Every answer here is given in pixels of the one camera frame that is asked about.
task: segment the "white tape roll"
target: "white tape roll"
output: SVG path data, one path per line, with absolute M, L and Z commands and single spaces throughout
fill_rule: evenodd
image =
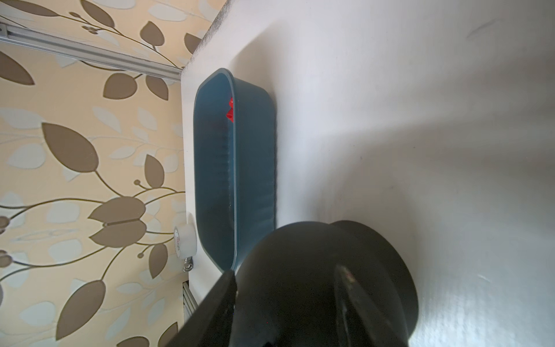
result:
M 193 223 L 183 223 L 174 230 L 175 253 L 180 259 L 196 254 L 196 230 Z

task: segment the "wall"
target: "wall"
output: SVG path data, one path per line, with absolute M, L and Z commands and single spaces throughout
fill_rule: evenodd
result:
M 3 0 L 0 22 L 183 67 L 225 0 Z
M 179 83 L 0 52 L 0 345 L 162 345 L 184 319 Z
M 387 238 L 420 301 L 412 347 L 552 346 L 554 14 L 552 0 L 235 0 L 183 73 L 190 211 L 195 91 L 228 67 L 275 96 L 277 224 L 350 219 Z M 218 278 L 202 253 L 199 299 Z

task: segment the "metal bracket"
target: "metal bracket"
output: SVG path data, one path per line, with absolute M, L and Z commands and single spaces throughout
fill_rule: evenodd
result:
M 189 272 L 193 269 L 193 257 L 187 257 L 183 261 L 183 271 Z
M 0 23 L 0 37 L 8 38 L 8 26 Z

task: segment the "leaf pattern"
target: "leaf pattern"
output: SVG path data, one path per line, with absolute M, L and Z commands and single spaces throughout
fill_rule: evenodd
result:
M 165 307 L 166 300 L 164 298 L 156 301 L 154 305 L 148 310 L 147 314 L 147 324 L 153 325 L 160 319 L 160 317 L 164 314 L 164 307 Z
M 2 52 L 0 52 L 0 77 L 24 86 L 34 85 L 33 78 L 27 70 Z
M 135 0 L 94 0 L 95 3 L 117 9 L 129 9 L 135 6 Z
M 56 306 L 50 301 L 42 301 L 21 311 L 19 318 L 30 326 L 49 325 L 56 318 Z
M 108 225 L 92 235 L 90 239 L 101 246 L 121 248 L 141 240 L 146 232 L 147 225 L 141 220 L 134 220 L 132 222 Z
M 148 133 L 146 131 L 142 130 L 141 128 L 137 128 L 137 127 L 132 127 L 131 131 L 133 132 L 133 134 L 135 136 L 137 136 L 141 140 L 143 140 L 145 142 L 148 142 Z
M 65 56 L 55 56 L 56 62 L 58 63 L 58 65 L 61 68 L 64 68 L 66 66 L 70 66 L 73 63 L 77 63 L 78 60 L 75 58 L 69 58 L 69 57 L 65 57 Z
M 177 322 L 175 322 L 166 329 L 162 336 L 160 336 L 160 339 L 158 340 L 158 347 L 165 347 L 168 342 L 170 342 L 171 339 L 177 335 L 177 332 L 178 327 Z
M 46 214 L 49 223 L 70 223 L 79 219 L 79 205 L 72 202 L 58 201 L 51 205 Z
M 147 155 L 152 155 L 155 156 L 156 155 L 157 150 L 156 149 L 146 149 L 143 150 L 141 152 L 139 152 L 136 156 L 135 159 L 133 159 L 133 165 L 134 166 L 144 166 L 144 161 L 147 158 Z
M 92 143 L 78 132 L 62 125 L 42 123 L 46 145 L 66 168 L 76 172 L 94 172 L 98 154 Z
M 72 279 L 71 283 L 69 284 L 69 296 L 77 291 L 77 289 L 81 288 L 82 286 L 86 285 L 87 282 L 80 280 L 78 278 Z
M 168 100 L 168 85 L 159 77 L 147 76 L 148 89 L 160 99 Z
M 123 311 L 123 313 L 108 327 L 104 340 L 109 341 L 118 335 L 125 328 L 127 323 L 129 323 L 130 317 L 131 307 L 128 307 L 127 310 Z
M 158 276 L 166 263 L 168 262 L 168 247 L 165 244 L 157 244 L 150 251 L 150 256 L 148 258 L 148 269 L 150 271 L 150 276 L 155 278 Z
M 20 206 L 24 205 L 22 198 L 14 193 L 14 192 L 7 192 L 0 198 L 0 204 L 8 205 L 8 206 Z M 0 208 L 0 215 L 12 215 L 14 210 Z M 4 220 L 2 225 L 6 225 L 7 228 L 17 228 L 20 227 L 25 223 L 25 214 L 20 214 L 15 218 L 10 218 L 9 220 Z
M 125 158 L 129 158 L 133 155 L 133 153 L 135 153 L 135 147 L 133 146 L 123 146 L 120 147 L 118 149 L 116 149 L 115 151 L 113 151 L 109 157 L 112 159 L 125 159 Z
M 181 22 L 187 19 L 187 14 L 185 14 L 185 12 L 161 3 L 150 7 L 148 13 L 162 21 Z
M 111 33 L 107 32 L 107 31 L 97 31 L 98 33 L 98 37 L 101 38 L 102 40 L 105 40 L 111 44 L 113 44 L 114 46 L 119 47 L 119 41 L 118 39 L 116 39 Z
M 177 154 L 171 154 L 164 158 L 164 171 L 176 172 L 178 167 L 179 161 L 177 159 Z
M 150 52 L 146 47 L 141 47 L 141 48 L 133 47 L 132 49 L 135 53 L 137 53 L 141 57 L 146 58 L 147 60 L 150 60 Z
M 83 252 L 83 245 L 78 239 L 64 240 L 56 242 L 48 247 L 48 255 L 56 263 L 65 263 L 78 258 Z
M 183 138 L 183 126 L 181 124 L 172 124 L 171 129 L 173 130 L 174 134 Z
M 143 336 L 134 336 L 118 343 L 117 347 L 149 347 L 150 342 Z
M 151 202 L 150 204 L 148 204 L 148 206 L 147 206 L 147 213 L 148 214 L 156 215 L 156 213 L 158 213 L 158 211 L 160 211 L 160 200 L 156 200 L 156 201 Z
M 196 37 L 195 35 L 191 35 L 187 33 L 185 34 L 184 41 L 185 41 L 185 47 L 187 47 L 187 50 L 191 54 L 195 53 L 196 48 L 199 46 L 200 38 Z
M 144 161 L 144 176 L 152 188 L 160 188 L 164 184 L 164 167 L 150 154 Z
M 101 280 L 89 282 L 72 294 L 65 303 L 56 326 L 56 340 L 73 334 L 85 325 L 98 311 L 106 285 Z
M 19 169 L 36 169 L 41 167 L 45 160 L 46 154 L 42 146 L 38 143 L 28 143 L 16 149 L 7 163 Z
M 171 209 L 175 212 L 185 212 L 187 211 L 187 203 L 185 201 L 172 200 Z
M 160 223 L 160 221 L 157 218 L 153 218 L 151 220 L 148 221 L 147 223 L 147 229 L 150 232 L 161 232 L 162 231 L 162 223 Z M 149 238 L 151 240 L 155 239 L 157 236 L 154 234 L 148 234 Z
M 148 273 L 148 271 L 142 271 L 142 272 L 139 274 L 139 277 L 141 278 L 141 280 L 142 280 L 143 282 L 145 282 L 145 283 L 147 283 L 147 284 L 150 284 L 150 285 L 155 285 L 155 284 L 158 284 L 158 282 L 159 282 L 159 281 L 158 281 L 158 282 L 153 281 L 153 280 L 150 278 L 150 274 Z M 147 308 L 151 303 L 154 302 L 154 300 L 156 300 L 156 290 L 151 291 L 150 294 L 148 294 L 148 295 L 144 298 L 143 302 L 140 303 L 140 308 L 141 308 L 141 310 L 144 310 L 145 308 Z
M 124 283 L 116 288 L 116 290 L 123 294 L 137 294 L 143 290 L 143 286 L 137 282 Z
M 119 124 L 119 119 L 112 112 L 102 107 L 93 107 L 93 113 L 99 121 L 111 127 L 118 133 L 122 133 L 122 126 Z
M 211 22 L 216 19 L 218 12 L 220 12 L 219 9 L 210 6 L 208 1 L 206 0 L 199 0 L 199 11 L 200 13 L 202 13 L 204 18 L 208 19 Z
M 58 17 L 59 14 L 48 9 L 46 7 L 42 7 L 40 5 L 30 3 L 27 1 L 22 0 L 2 0 L 3 3 L 9 5 L 13 8 L 16 8 L 20 11 L 27 12 L 30 14 L 36 14 L 37 16 L 43 17 Z
M 128 74 L 116 72 L 106 80 L 103 95 L 106 99 L 121 100 L 137 91 L 137 82 Z
M 40 129 L 44 122 L 37 113 L 20 108 L 0 107 L 0 115 L 15 129 Z
M 23 263 L 29 262 L 29 257 L 25 252 L 15 252 L 10 255 L 12 256 L 13 260 L 21 261 Z M 10 266 L 8 266 L 2 271 L 2 274 L 3 275 L 11 274 L 12 272 L 23 269 L 24 267 L 25 267 L 24 265 L 12 263 Z M 29 278 L 29 273 L 26 271 L 22 271 L 20 273 L 10 276 L 9 278 L 6 278 L 4 281 L 2 281 L 2 283 L 5 283 L 12 288 L 20 288 L 25 283 L 27 278 Z
M 4 232 L 6 227 L 9 225 L 9 218 L 5 215 L 0 215 L 0 234 Z M 0 250 L 0 255 L 5 254 L 5 250 Z
M 16 8 L 10 7 L 5 5 L 2 1 L 0 1 L 0 12 L 4 17 L 8 17 L 10 19 L 22 19 L 24 21 L 34 22 L 35 18 L 30 16 L 29 13 L 22 12 Z
M 165 42 L 164 34 L 154 24 L 149 21 L 140 31 L 140 37 L 153 46 L 162 46 Z
M 89 219 L 102 223 L 116 223 L 139 219 L 146 211 L 144 203 L 133 197 L 120 197 L 109 200 L 95 208 Z
M 13 259 L 8 254 L 0 254 L 0 268 L 7 268 L 11 265 Z
M 98 23 L 104 24 L 109 28 L 115 27 L 114 20 L 100 7 L 91 2 L 88 2 L 87 0 L 81 0 L 81 6 L 85 10 L 85 12 Z
M 142 107 L 138 108 L 137 119 L 139 123 L 148 130 L 158 130 L 158 122 L 156 118 Z
M 62 175 L 64 176 L 64 179 L 66 182 L 71 182 L 72 179 L 74 179 L 75 177 L 79 176 L 80 173 L 75 172 L 73 170 L 70 170 L 66 167 L 62 168 Z

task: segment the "brown leaf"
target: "brown leaf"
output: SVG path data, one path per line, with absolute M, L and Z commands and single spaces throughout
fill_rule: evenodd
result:
M 147 154 L 144 161 L 144 176 L 152 188 L 160 188 L 164 184 L 164 168 L 152 155 Z
M 185 47 L 187 50 L 191 52 L 191 54 L 195 53 L 196 48 L 199 46 L 200 38 L 196 37 L 195 35 L 191 35 L 189 33 L 185 34 Z
M 172 337 L 174 337 L 176 334 L 177 334 L 177 322 L 170 325 L 170 327 L 166 329 L 166 331 L 162 334 L 162 336 L 160 336 L 160 339 L 158 340 L 158 347 L 166 346 L 168 342 L 170 342 Z
M 164 34 L 151 21 L 140 30 L 140 37 L 153 46 L 162 46 L 164 44 Z
M 148 347 L 150 342 L 143 336 L 135 336 L 121 341 L 116 347 Z
M 146 211 L 144 203 L 133 197 L 119 197 L 108 200 L 95 208 L 89 219 L 103 223 L 123 222 L 139 219 Z
M 27 12 L 30 14 L 36 14 L 37 16 L 44 16 L 44 17 L 58 17 L 59 14 L 48 9 L 46 7 L 39 6 L 34 3 L 30 3 L 27 1 L 22 0 L 2 0 L 3 3 L 9 5 L 13 8 L 16 8 L 20 11 Z
M 78 132 L 61 125 L 42 123 L 42 133 L 50 152 L 68 169 L 94 172 L 98 168 L 97 151 Z
M 160 99 L 168 100 L 168 85 L 163 79 L 147 76 L 147 87 Z
M 10 255 L 2 254 L 0 255 L 0 268 L 7 268 L 11 265 L 13 259 Z
M 85 12 L 91 16 L 98 23 L 104 24 L 107 27 L 114 28 L 114 20 L 103 9 L 87 0 L 81 0 L 81 6 Z
M 104 97 L 106 99 L 127 99 L 137 91 L 137 82 L 125 73 L 116 72 L 104 84 Z
M 3 229 L 3 228 L 5 228 L 5 227 L 7 227 L 8 225 L 9 225 L 9 218 L 6 217 L 5 215 L 0 215 L 0 228 Z
M 166 263 L 168 262 L 168 248 L 164 244 L 157 244 L 152 247 L 150 251 L 150 256 L 148 257 L 148 269 L 150 270 L 150 276 L 155 278 L 158 276 Z
M 96 244 L 112 248 L 127 247 L 144 236 L 147 225 L 140 220 L 108 225 L 102 228 L 90 239 Z
M 0 77 L 25 86 L 34 85 L 33 78 L 27 70 L 2 52 L 0 52 Z
M 56 326 L 56 340 L 73 334 L 85 325 L 102 305 L 105 294 L 106 285 L 101 280 L 86 283 L 77 289 L 60 313 Z

